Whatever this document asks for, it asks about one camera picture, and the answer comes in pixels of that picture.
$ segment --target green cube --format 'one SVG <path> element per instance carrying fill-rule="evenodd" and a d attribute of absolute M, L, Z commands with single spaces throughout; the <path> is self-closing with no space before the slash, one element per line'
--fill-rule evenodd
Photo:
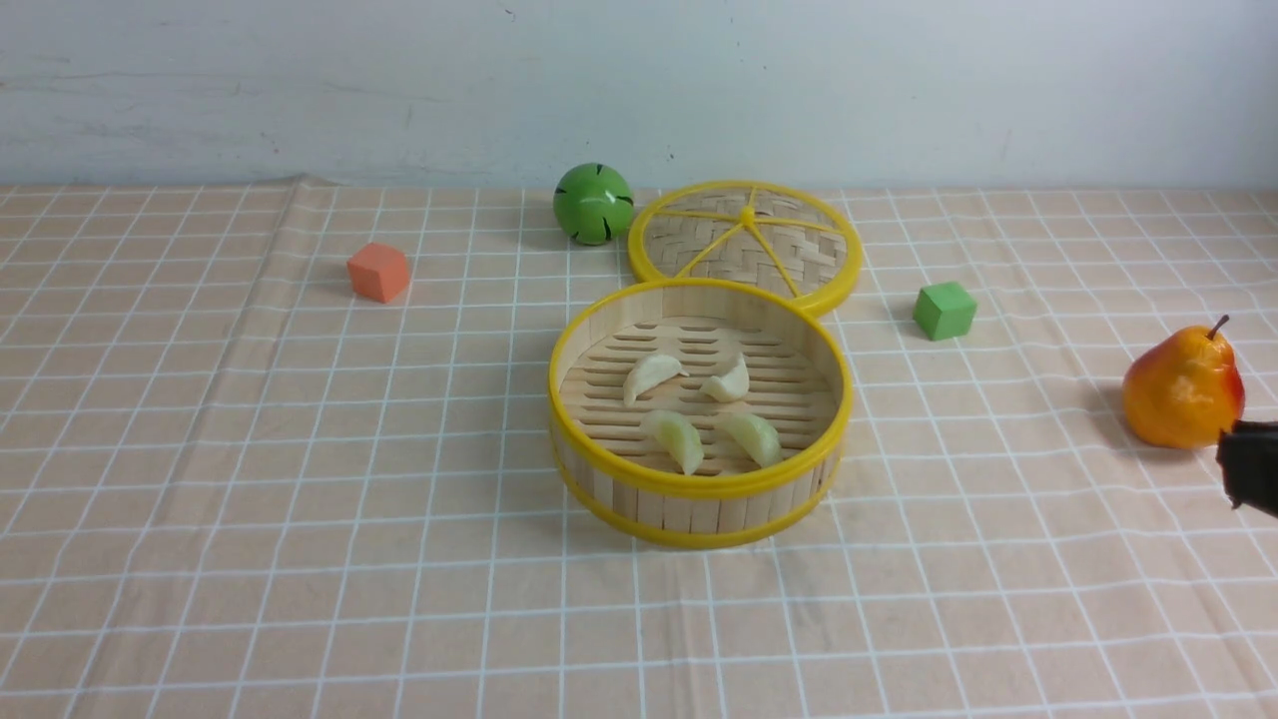
<path fill-rule="evenodd" d="M 976 300 L 957 281 L 928 285 L 914 301 L 914 321 L 928 338 L 962 336 L 976 315 Z"/>

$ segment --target table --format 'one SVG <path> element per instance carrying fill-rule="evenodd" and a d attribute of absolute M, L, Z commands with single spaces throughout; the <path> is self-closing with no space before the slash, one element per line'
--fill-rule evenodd
<path fill-rule="evenodd" d="M 630 276 L 550 188 L 0 188 L 0 716 L 1278 715 L 1278 522 L 1116 414 L 1228 312 L 1278 418 L 1278 192 L 819 195 L 865 249 L 849 457 L 686 553 L 552 470 L 551 345 Z"/>

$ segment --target pear stem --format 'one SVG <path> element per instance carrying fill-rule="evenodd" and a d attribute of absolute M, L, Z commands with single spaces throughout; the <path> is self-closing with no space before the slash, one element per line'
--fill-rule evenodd
<path fill-rule="evenodd" d="M 1218 332 L 1220 329 L 1220 326 L 1224 324 L 1228 321 L 1229 321 L 1229 315 L 1228 314 L 1220 317 L 1220 321 L 1217 322 L 1214 327 L 1212 327 L 1212 331 L 1206 332 L 1208 341 L 1215 338 L 1215 332 Z"/>

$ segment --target white wall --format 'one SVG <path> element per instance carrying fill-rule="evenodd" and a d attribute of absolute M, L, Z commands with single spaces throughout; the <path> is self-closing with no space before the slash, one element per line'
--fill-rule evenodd
<path fill-rule="evenodd" d="M 1278 0 L 0 0 L 0 183 L 1278 185 Z"/>

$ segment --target black object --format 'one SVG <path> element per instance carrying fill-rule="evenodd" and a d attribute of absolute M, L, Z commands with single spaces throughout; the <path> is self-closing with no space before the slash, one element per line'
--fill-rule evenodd
<path fill-rule="evenodd" d="M 1235 510 L 1246 504 L 1278 518 L 1278 423 L 1238 420 L 1220 433 L 1215 464 Z"/>

